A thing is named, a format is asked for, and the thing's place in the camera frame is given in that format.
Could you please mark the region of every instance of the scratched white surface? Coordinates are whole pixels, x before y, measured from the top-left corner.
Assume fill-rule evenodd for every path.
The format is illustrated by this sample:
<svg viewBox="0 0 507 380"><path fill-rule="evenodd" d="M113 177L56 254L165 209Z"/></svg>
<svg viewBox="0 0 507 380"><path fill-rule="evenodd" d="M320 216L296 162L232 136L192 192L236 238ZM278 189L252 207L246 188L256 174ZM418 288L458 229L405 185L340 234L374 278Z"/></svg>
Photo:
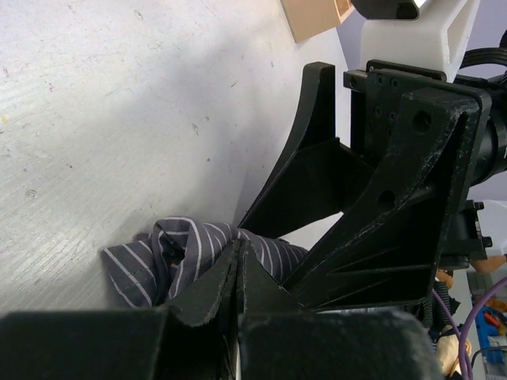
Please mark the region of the scratched white surface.
<svg viewBox="0 0 507 380"><path fill-rule="evenodd" d="M348 140L337 33L294 44L279 0L10 0L0 31L0 310L112 306L100 248L237 222L306 63L337 65Z"/></svg>

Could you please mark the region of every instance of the bolt hole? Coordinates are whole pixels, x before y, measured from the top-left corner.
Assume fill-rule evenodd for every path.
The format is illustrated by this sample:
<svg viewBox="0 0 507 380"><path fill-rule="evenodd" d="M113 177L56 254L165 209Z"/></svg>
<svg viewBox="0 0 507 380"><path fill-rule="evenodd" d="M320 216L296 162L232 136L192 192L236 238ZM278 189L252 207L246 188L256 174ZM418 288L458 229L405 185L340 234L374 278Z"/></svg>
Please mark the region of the bolt hole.
<svg viewBox="0 0 507 380"><path fill-rule="evenodd" d="M419 133L426 133L431 127L431 116L425 111L420 111L414 117L412 127Z"/></svg>
<svg viewBox="0 0 507 380"><path fill-rule="evenodd" d="M379 195L377 206L382 212L388 212L395 208L395 200L395 194L391 190L386 190Z"/></svg>

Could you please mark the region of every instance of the striped cloth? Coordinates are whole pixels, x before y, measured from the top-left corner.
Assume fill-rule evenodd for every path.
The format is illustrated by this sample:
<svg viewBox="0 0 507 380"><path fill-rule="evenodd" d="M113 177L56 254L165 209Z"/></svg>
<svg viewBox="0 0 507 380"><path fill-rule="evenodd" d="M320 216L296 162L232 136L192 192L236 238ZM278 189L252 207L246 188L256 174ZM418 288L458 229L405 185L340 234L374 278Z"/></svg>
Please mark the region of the striped cloth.
<svg viewBox="0 0 507 380"><path fill-rule="evenodd" d="M139 235L136 241L101 254L113 286L129 306L158 306L199 279L234 239L250 241L262 266L280 283L307 254L286 241L260 237L230 224L182 217L159 220L152 234Z"/></svg>

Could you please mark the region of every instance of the white stripe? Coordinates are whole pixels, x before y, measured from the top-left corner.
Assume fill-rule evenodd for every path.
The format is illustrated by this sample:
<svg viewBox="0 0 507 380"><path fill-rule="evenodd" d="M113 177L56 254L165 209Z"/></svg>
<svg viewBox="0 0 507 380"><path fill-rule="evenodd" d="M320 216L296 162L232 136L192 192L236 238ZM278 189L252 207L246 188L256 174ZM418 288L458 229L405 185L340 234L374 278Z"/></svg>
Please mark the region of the white stripe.
<svg viewBox="0 0 507 380"><path fill-rule="evenodd" d="M166 234L168 235L176 235L176 236L181 236L181 235L188 235L189 232L188 231L164 231Z"/></svg>
<svg viewBox="0 0 507 380"><path fill-rule="evenodd" d="M227 223L224 223L224 224L225 224L225 225L227 226L227 228L229 229L229 236L230 236L230 237L231 237L231 239L232 239L232 230L231 230L231 226L230 226L229 224L227 224Z"/></svg>
<svg viewBox="0 0 507 380"><path fill-rule="evenodd" d="M137 262L140 263L144 269L146 269L146 272L148 272L150 274L151 278L153 279L153 282L155 283L155 287L157 287L157 280L155 279L153 272L148 268L146 263L144 261L142 261L141 258L139 256L137 256L134 251L132 251L130 248L128 248L127 245L123 244L122 247L124 247L137 260Z"/></svg>
<svg viewBox="0 0 507 380"><path fill-rule="evenodd" d="M273 242L275 246L276 253L278 254L278 259L280 260L280 281L284 278L284 263L282 263L282 255L280 255L280 250L276 246L276 243Z"/></svg>
<svg viewBox="0 0 507 380"><path fill-rule="evenodd" d="M248 236L249 232L247 232L247 231L240 231L240 234L245 235L245 239L246 240L252 241L252 239L250 238L250 236Z"/></svg>
<svg viewBox="0 0 507 380"><path fill-rule="evenodd" d="M227 238L226 238L225 234L223 233L223 231L219 227L213 226L212 224L209 224L209 223L203 223L203 224L205 226L210 226L210 227L214 228L215 230L219 231L223 236L223 240L225 241L225 244L227 244Z"/></svg>
<svg viewBox="0 0 507 380"><path fill-rule="evenodd" d="M126 303L130 306L130 307L133 307L134 309L137 309L137 306L136 306L136 305L134 305L130 299L128 299L127 295L126 295L123 291L121 291L121 289L120 289L120 288L118 287L118 285L116 284L116 281L115 281L114 279L112 279L111 275L109 275L109 278L110 278L110 279L111 279L111 281L112 281L112 285L114 285L114 287L115 287L116 291L118 292L118 294L120 294L120 295L124 298L125 302L126 302Z"/></svg>
<svg viewBox="0 0 507 380"><path fill-rule="evenodd" d="M291 262L291 255L288 254L288 251L287 249L285 248L285 244L280 244L282 246L282 248L284 249L285 251L285 254L287 255L287 258L288 258L288 270L290 273L292 273L292 262Z"/></svg>
<svg viewBox="0 0 507 380"><path fill-rule="evenodd" d="M301 247L295 247L295 248L297 248L298 252L301 253L301 258L304 258L308 253L308 251L306 251L305 248L301 248Z"/></svg>
<svg viewBox="0 0 507 380"><path fill-rule="evenodd" d="M273 277L273 259L271 258L271 251L269 250L268 242L266 240L264 240L263 237L259 236L259 238L261 239L261 241L264 242L264 244L266 244L266 249L268 250L269 263L271 264L271 268L269 269L269 274Z"/></svg>
<svg viewBox="0 0 507 380"><path fill-rule="evenodd" d="M151 253L151 254L153 255L153 252L151 252L150 247L148 247L144 241L140 241L140 240L139 240L139 241L138 241L138 243L141 243L141 245L142 245L144 248L146 248L146 250L147 250L149 253Z"/></svg>
<svg viewBox="0 0 507 380"><path fill-rule="evenodd" d="M213 246L212 237L210 236L208 230L204 229L206 231L206 234L208 236L209 245L212 247L212 265L215 264L215 247Z"/></svg>
<svg viewBox="0 0 507 380"><path fill-rule="evenodd" d="M181 275L183 274L183 263L184 263L185 259L183 259L180 263L180 275L177 277L177 280L176 280L176 287L174 287L174 294L173 294L173 298L176 297L177 295L177 289L180 287L180 280L181 280Z"/></svg>
<svg viewBox="0 0 507 380"><path fill-rule="evenodd" d="M296 254L295 254L295 252L294 252L294 248L295 248L295 247L294 247L294 245L290 245L290 246L288 247L289 251L291 251L292 255L293 255L293 256L294 256L294 258L295 258L295 262L296 262L297 264L299 264L298 255L296 255Z"/></svg>
<svg viewBox="0 0 507 380"><path fill-rule="evenodd" d="M213 238L216 240L217 243L219 243L220 249L222 249L222 243L220 242L220 240L215 235L213 235Z"/></svg>
<svg viewBox="0 0 507 380"><path fill-rule="evenodd" d="M164 260L164 248L162 247L162 243L160 242L160 238L162 237L163 234L164 234L163 230L158 233L157 243L158 243L158 247L160 248L160 258L162 259L162 263L164 263L164 267L166 267L166 272L169 275L169 268L167 267L167 263Z"/></svg>
<svg viewBox="0 0 507 380"><path fill-rule="evenodd" d="M196 274L193 277L193 280L196 281L199 278L200 261L203 256L202 241L200 240L199 231L197 230L196 223L190 218L165 218L165 220L185 220L186 222L190 223L194 232L196 233L198 256L197 256L197 264L196 264Z"/></svg>
<svg viewBox="0 0 507 380"><path fill-rule="evenodd" d="M264 245L262 244L262 241L261 241L261 265L264 267Z"/></svg>
<svg viewBox="0 0 507 380"><path fill-rule="evenodd" d="M139 283L137 278L135 278L123 265L114 257L114 255L109 251L108 249L104 249L104 252L107 253L107 255L111 258L111 260L114 262L114 264L118 265L118 267L122 270L125 275L137 286L137 288L141 291L144 298L148 301L148 305L153 306L150 296L148 293L144 290L143 285Z"/></svg>

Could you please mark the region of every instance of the cardboard box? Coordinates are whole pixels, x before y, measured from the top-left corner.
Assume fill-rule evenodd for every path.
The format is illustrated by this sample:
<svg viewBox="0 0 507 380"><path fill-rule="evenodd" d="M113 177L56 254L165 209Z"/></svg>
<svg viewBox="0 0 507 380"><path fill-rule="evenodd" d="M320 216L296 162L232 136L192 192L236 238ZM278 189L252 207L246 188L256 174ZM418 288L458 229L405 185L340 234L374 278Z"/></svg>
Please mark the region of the cardboard box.
<svg viewBox="0 0 507 380"><path fill-rule="evenodd" d="M295 42L339 26L354 11L351 0L281 0Z"/></svg>

